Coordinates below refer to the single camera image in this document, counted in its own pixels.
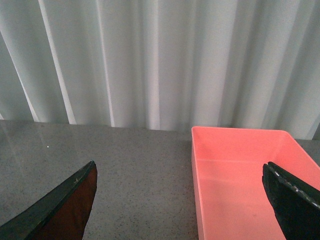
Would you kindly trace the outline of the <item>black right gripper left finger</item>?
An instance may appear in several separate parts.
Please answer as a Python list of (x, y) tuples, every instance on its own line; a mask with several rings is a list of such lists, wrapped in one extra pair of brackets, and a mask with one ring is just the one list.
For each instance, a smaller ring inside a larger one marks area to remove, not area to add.
[(94, 161), (0, 227), (2, 240), (81, 240), (97, 191)]

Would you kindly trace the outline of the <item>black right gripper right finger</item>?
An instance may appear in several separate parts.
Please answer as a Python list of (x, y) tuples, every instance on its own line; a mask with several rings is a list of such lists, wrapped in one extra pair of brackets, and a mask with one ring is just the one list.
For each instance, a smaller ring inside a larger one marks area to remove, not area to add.
[(320, 191), (273, 162), (265, 163), (262, 173), (264, 191), (285, 238), (318, 240)]

